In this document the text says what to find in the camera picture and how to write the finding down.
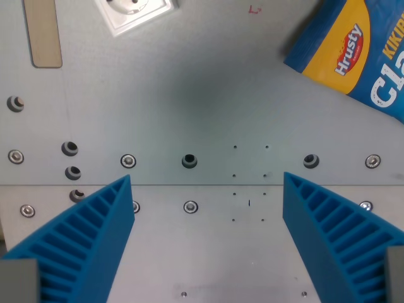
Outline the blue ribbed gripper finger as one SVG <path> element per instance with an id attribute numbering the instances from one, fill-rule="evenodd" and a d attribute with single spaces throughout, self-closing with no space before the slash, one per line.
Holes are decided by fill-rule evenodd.
<path id="1" fill-rule="evenodd" d="M 289 172 L 283 220 L 321 302 L 387 302 L 384 256 L 403 244 L 402 230 Z"/>
<path id="2" fill-rule="evenodd" d="M 47 222 L 4 259 L 38 263 L 41 302 L 106 302 L 134 221 L 126 175 Z"/>

